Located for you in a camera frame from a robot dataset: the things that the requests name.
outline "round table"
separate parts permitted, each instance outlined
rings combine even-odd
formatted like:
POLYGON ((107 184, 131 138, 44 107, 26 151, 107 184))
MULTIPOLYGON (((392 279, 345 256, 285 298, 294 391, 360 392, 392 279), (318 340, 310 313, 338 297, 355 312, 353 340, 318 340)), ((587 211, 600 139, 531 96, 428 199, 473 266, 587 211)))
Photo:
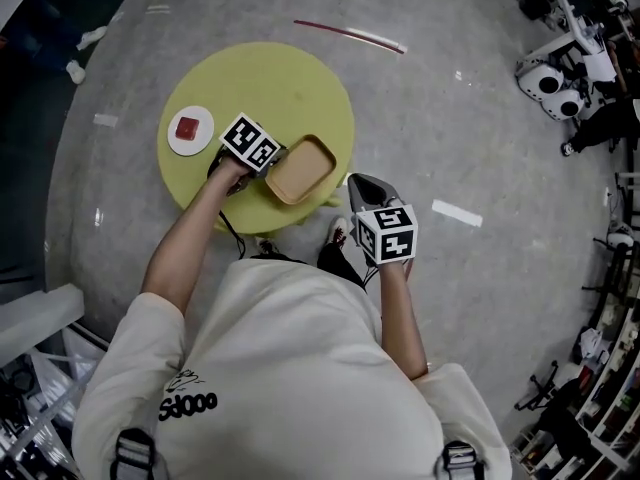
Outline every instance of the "round table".
MULTIPOLYGON (((264 180, 225 203, 223 211, 238 233, 261 234, 304 220, 325 203, 347 172, 354 140, 354 120, 347 91, 338 77, 313 55, 280 43, 243 43, 217 52, 195 66, 176 86, 158 128, 158 163, 175 201, 186 208, 204 184, 221 143, 218 137, 245 112, 278 142, 291 146, 313 134, 337 160, 333 173, 303 202, 280 202, 264 180), (209 145, 194 156, 173 152, 169 122, 189 105, 213 115, 209 145)), ((217 227, 224 228, 219 220, 217 227)))

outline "shoe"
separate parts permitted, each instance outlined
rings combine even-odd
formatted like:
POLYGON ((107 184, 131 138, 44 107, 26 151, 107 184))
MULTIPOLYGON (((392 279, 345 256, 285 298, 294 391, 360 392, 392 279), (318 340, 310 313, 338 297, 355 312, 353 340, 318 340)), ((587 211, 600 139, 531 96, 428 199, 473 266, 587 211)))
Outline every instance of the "shoe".
POLYGON ((80 85, 82 82, 84 82, 84 78, 85 76, 87 76, 85 70, 82 69, 80 67, 80 64, 78 64, 78 62, 75 60, 69 62, 65 69, 67 70, 67 73, 69 73, 69 76, 71 77, 71 80, 73 80, 73 83, 76 85, 80 85))
POLYGON ((329 234, 327 235, 327 241, 325 245, 336 244, 340 249, 347 241, 347 233, 349 231, 349 224, 344 217, 336 217, 331 221, 329 225, 329 234))
POLYGON ((571 153, 575 153, 576 150, 573 149, 571 142, 563 142, 560 145, 560 152, 562 153, 562 156, 569 156, 571 153))
POLYGON ((98 41, 100 41, 100 39, 102 39, 106 33, 107 33, 107 27, 98 27, 97 29, 92 30, 91 32, 85 32, 84 34, 82 34, 82 38, 80 39, 80 42, 76 45, 76 48, 78 49, 78 51, 84 50, 90 44, 97 43, 98 41))
POLYGON ((268 238, 256 237, 256 247, 260 254, 280 254, 278 247, 268 238))

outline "red object on plate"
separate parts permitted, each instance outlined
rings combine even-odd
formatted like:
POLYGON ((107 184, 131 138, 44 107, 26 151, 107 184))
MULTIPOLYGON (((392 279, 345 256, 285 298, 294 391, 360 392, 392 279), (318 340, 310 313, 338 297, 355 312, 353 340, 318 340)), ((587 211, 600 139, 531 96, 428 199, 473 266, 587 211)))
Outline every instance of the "red object on plate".
POLYGON ((181 117, 176 128, 176 137, 182 140, 193 140, 198 131, 200 121, 190 117, 181 117))

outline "white round device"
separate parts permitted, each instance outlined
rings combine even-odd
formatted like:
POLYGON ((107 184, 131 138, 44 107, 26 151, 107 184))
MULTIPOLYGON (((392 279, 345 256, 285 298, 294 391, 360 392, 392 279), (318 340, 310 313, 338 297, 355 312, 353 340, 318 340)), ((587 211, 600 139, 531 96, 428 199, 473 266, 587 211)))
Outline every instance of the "white round device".
POLYGON ((192 156, 200 153, 213 137, 213 116, 204 107, 191 106, 180 110, 169 123, 167 137, 169 147, 180 156, 192 156), (180 120, 185 117, 196 120, 197 127, 192 138, 180 138, 176 134, 180 120))
POLYGON ((527 96, 542 101, 562 87, 564 75, 549 64, 540 64, 518 78, 518 86, 527 96))
POLYGON ((542 102, 544 111, 556 121, 577 116, 582 107, 584 107, 584 100, 575 89, 560 91, 542 102))

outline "brown tray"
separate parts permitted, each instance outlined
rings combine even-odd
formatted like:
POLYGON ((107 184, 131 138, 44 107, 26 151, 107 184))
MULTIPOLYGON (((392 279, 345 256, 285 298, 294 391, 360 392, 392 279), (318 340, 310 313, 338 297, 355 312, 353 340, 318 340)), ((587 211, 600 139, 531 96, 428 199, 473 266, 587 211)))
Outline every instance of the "brown tray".
POLYGON ((267 173, 266 182, 285 204, 298 204, 336 168, 336 157, 315 135, 305 135, 267 173))

